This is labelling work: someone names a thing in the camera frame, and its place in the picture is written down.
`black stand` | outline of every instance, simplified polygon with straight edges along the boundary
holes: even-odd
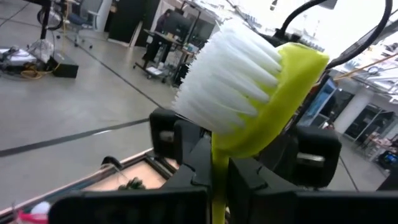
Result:
[[[49,19],[50,19],[50,6],[43,6],[44,9],[44,18],[43,18],[43,24],[42,24],[42,32],[40,33],[40,39],[44,40],[45,36],[47,35],[47,26],[49,24]]]
[[[197,25],[197,23],[198,23],[200,14],[201,14],[201,10],[198,9],[198,6],[197,6],[196,4],[194,4],[194,3],[192,3],[192,2],[189,2],[189,1],[184,1],[184,2],[182,3],[181,8],[180,8],[181,11],[184,9],[184,7],[185,7],[186,4],[188,4],[192,9],[196,9],[196,10],[198,11],[198,15],[197,15],[197,18],[195,19],[195,21],[193,21],[193,24],[191,25],[191,28],[190,28],[190,30],[188,31],[188,35],[187,35],[187,37],[185,38],[185,40],[183,41],[183,43],[181,44],[181,47],[183,47],[185,43],[189,43],[189,41],[191,40],[191,38],[192,38],[192,36],[193,36],[193,30],[195,29],[195,27],[196,27],[196,25]],[[177,65],[177,68],[176,68],[174,74],[171,76],[171,81],[172,81],[172,84],[173,84],[173,85],[175,84],[175,79],[176,79],[176,77],[178,76],[177,73],[178,73],[178,71],[179,71],[179,68],[181,67],[181,65],[182,65],[184,62],[187,61],[187,58],[188,58],[187,55],[183,53],[183,55],[181,56],[181,58],[180,58],[180,60],[179,60],[179,62],[178,62],[178,65]],[[149,63],[148,60],[144,60],[144,65],[140,65],[139,63],[136,62],[132,68],[133,68],[133,69],[135,69],[136,67],[141,68],[144,72],[146,72],[147,78],[150,79],[150,78],[152,78],[153,74],[151,74],[150,72],[148,72],[148,71],[146,70],[146,69],[147,69],[147,66],[148,66],[148,63]]]
[[[169,53],[169,50],[171,48],[171,46],[174,44],[173,42],[167,40],[165,37],[163,37],[162,35],[153,33],[152,36],[154,37],[155,35],[158,35],[162,38],[162,51],[160,53],[160,57],[159,57],[159,61],[154,65],[155,67],[158,67],[160,62],[165,62],[166,58],[167,58],[167,54]],[[140,65],[138,62],[134,63],[133,65],[133,69],[135,69],[136,67],[141,68],[146,74],[147,74],[147,79],[151,79],[152,76],[156,76],[156,74],[153,74],[151,72],[147,71],[147,66],[149,63],[149,60],[147,58],[143,59],[144,60],[144,65]]]

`desk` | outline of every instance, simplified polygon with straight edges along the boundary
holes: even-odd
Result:
[[[183,48],[183,45],[182,45],[180,42],[176,41],[176,40],[173,39],[173,38],[168,37],[168,36],[165,35],[165,34],[162,34],[162,33],[157,32],[157,31],[150,31],[150,30],[147,30],[147,29],[144,29],[144,32],[146,32],[147,34],[149,34],[151,37],[159,36],[160,38],[164,39],[166,42],[168,42],[168,43],[170,43],[170,44],[176,46],[175,49],[178,50],[178,51],[180,51],[180,52],[182,53],[182,55],[181,55],[181,57],[180,57],[180,60],[178,61],[178,64],[177,64],[177,66],[176,66],[176,70],[175,70],[175,72],[173,73],[173,75],[171,75],[171,77],[170,77],[172,83],[175,83],[176,79],[178,78],[178,69],[180,68],[180,66],[181,66],[183,63],[185,63],[185,62],[187,61],[187,59],[188,59],[189,57],[193,57],[193,56],[195,55],[195,53],[190,52],[190,51],[184,49],[184,48]],[[163,58],[163,56],[164,56],[164,54],[165,54],[165,51],[166,51],[166,48],[165,48],[165,46],[164,46],[164,47],[162,48],[161,53],[160,53],[160,58]],[[159,62],[160,62],[160,61],[158,61],[157,63],[155,63],[154,67],[157,68],[157,67],[159,66]],[[151,72],[148,72],[148,71],[147,71],[147,66],[148,66],[148,64],[149,64],[149,61],[148,61],[148,60],[145,60],[143,65],[139,64],[138,62],[136,62],[136,63],[134,64],[133,68],[136,68],[136,67],[141,68],[143,71],[146,72],[147,78],[150,79],[150,78],[152,78],[152,76],[153,76],[154,74],[152,74]]]
[[[166,50],[166,46],[167,46],[167,45],[169,45],[169,44],[171,44],[171,45],[173,45],[173,44],[175,44],[175,45],[181,45],[181,43],[177,42],[175,39],[170,38],[170,37],[167,37],[166,35],[164,35],[164,34],[162,34],[162,33],[160,33],[160,32],[157,32],[157,31],[152,32],[152,31],[149,31],[149,30],[146,30],[146,29],[144,29],[144,32],[148,33],[149,35],[151,35],[151,36],[153,36],[153,37],[154,37],[154,36],[158,36],[158,37],[160,37],[161,39],[165,40],[165,41],[162,41],[162,46],[163,46],[163,47],[162,47],[162,51],[161,51],[161,53],[160,53],[160,58],[163,58],[164,55],[166,54],[166,51],[167,51],[167,50]],[[159,66],[159,63],[160,63],[160,60],[154,65],[154,67],[157,68],[157,67]],[[136,63],[134,63],[134,66],[133,66],[132,68],[133,68],[133,69],[135,69],[136,67],[141,68],[144,72],[146,72],[147,78],[150,79],[150,78],[152,78],[152,76],[155,75],[155,74],[153,74],[153,73],[147,71],[147,66],[148,66],[148,64],[149,64],[149,61],[145,59],[143,65],[139,64],[138,62],[136,62]]]
[[[140,178],[148,189],[157,189],[160,188],[165,181],[171,177],[171,171],[165,170],[165,168],[161,166],[162,163],[158,161],[162,161],[163,163],[166,162],[164,159],[153,159],[152,149],[148,149],[144,152],[140,152],[120,161],[120,163],[124,166],[121,172],[128,179],[133,179],[134,177]],[[170,166],[174,167],[175,169],[178,169],[178,165],[175,161],[167,160],[166,163],[170,164]],[[126,182],[127,181],[125,178],[116,172],[113,167],[107,167],[100,169],[99,171],[76,182],[72,182],[51,192],[20,203],[15,206],[15,209],[29,211],[32,207],[40,202],[46,201],[49,203],[54,203],[54,201],[56,201],[58,198],[76,190],[116,190],[120,185],[125,184]],[[14,213],[11,207],[0,211],[0,224],[12,223],[13,219]]]
[[[391,143],[388,140],[377,137],[371,138],[364,148],[365,157],[371,162],[375,161],[385,151],[395,153],[396,149],[391,147]]]

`black cable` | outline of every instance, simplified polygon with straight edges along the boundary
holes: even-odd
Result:
[[[8,22],[10,19],[14,18],[16,15],[18,15],[18,13],[22,12],[22,10],[24,10],[28,5],[30,4],[30,2],[28,2],[24,7],[22,7],[20,10],[18,10],[16,13],[14,13],[11,17],[7,18],[5,21],[3,21],[0,24],[0,27],[3,26],[6,22]]]
[[[342,56],[341,58],[338,57],[338,58],[333,59],[328,64],[326,69],[330,69],[330,68],[333,68],[333,67],[335,67],[337,65],[341,65],[343,63],[346,63],[347,61],[355,58],[357,55],[362,53],[370,45],[372,45],[373,42],[377,39],[377,37],[380,35],[380,33],[384,30],[385,26],[387,25],[388,20],[389,20],[390,15],[391,15],[391,11],[392,11],[392,0],[386,0],[386,7],[384,8],[383,17],[381,18],[379,24],[376,26],[376,28],[373,31],[373,33],[368,37],[368,39],[363,44],[361,44],[358,48],[353,50],[349,55],[347,55],[345,57]]]
[[[294,10],[285,20],[285,22],[282,25],[282,28],[280,28],[280,30],[278,31],[278,35],[281,35],[282,37],[285,35],[286,33],[286,29],[289,26],[289,24],[293,21],[294,18],[296,18],[299,14],[301,14],[302,12],[306,11],[307,9],[310,9],[313,6],[319,5],[323,2],[325,2],[327,0],[312,0],[309,2],[306,2],[305,4],[303,4],[302,6],[296,8],[296,10]]]
[[[293,21],[294,18],[296,18],[300,13],[304,12],[305,10],[310,9],[311,7],[316,6],[316,5],[318,5],[320,3],[323,3],[325,1],[326,0],[312,0],[312,1],[309,1],[309,2],[307,2],[305,4],[303,4],[299,8],[297,8],[294,12],[292,12],[286,18],[285,22],[282,25],[282,28],[280,28],[280,30],[277,30],[275,36],[283,39],[285,37],[285,33],[286,33],[287,27]],[[383,29],[387,25],[389,17],[391,15],[391,12],[392,12],[392,0],[386,0],[386,6],[384,8],[384,14],[383,14],[379,24],[376,26],[375,30],[368,37],[368,39],[363,44],[361,44],[358,48],[353,50],[350,54],[348,54],[346,56],[341,56],[341,58],[335,58],[334,60],[332,60],[326,66],[326,69],[331,69],[331,68],[333,68],[333,67],[335,67],[337,65],[341,65],[341,64],[343,64],[343,63],[355,58],[357,55],[359,55],[364,50],[366,50],[377,39],[377,37],[380,35],[380,33],[383,31]]]
[[[43,17],[44,17],[44,12],[45,12],[45,8],[42,7],[41,10],[40,10],[39,12],[37,12],[37,15],[36,15],[37,21],[38,21],[40,24],[43,24],[43,21],[42,21],[42,20],[43,20]],[[54,13],[54,15],[52,16],[52,18],[55,17],[55,14],[58,14],[59,17],[60,17],[60,22],[59,22],[58,25],[56,25],[55,27],[47,27],[47,30],[57,30],[57,29],[59,29],[59,28],[61,28],[61,27],[63,26],[63,16],[62,16],[62,13],[61,13],[61,12],[58,12],[58,11],[56,11],[56,10],[53,10],[53,13]]]

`blue object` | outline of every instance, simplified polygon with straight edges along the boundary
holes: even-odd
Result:
[[[76,24],[76,25],[91,25],[90,22],[88,22],[86,19],[80,17],[77,14],[71,13],[68,15],[68,20],[72,23],[72,24]]]
[[[386,155],[384,159],[391,164],[395,164],[398,161],[398,157],[393,154]]]
[[[311,103],[308,110],[305,112],[302,119],[298,122],[301,126],[309,126],[312,124],[312,121],[317,117],[319,112],[322,110],[326,101],[329,100],[334,90],[337,88],[333,80],[329,78],[326,84],[322,87],[321,91],[318,93],[317,97]]]

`person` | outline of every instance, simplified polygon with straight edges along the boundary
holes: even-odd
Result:
[[[160,33],[163,32],[166,20],[170,16],[171,13],[172,13],[172,10],[168,9],[158,18],[158,20],[156,22],[155,31],[160,32]],[[147,52],[144,54],[142,59],[153,62],[155,60],[157,52],[160,49],[160,43],[159,42],[162,42],[162,41],[164,41],[163,38],[159,37],[158,35],[154,35],[153,38],[152,38],[152,42],[148,45]],[[161,59],[161,61],[163,63],[166,61],[167,52],[169,50],[166,50],[166,54],[164,54],[163,58]]]

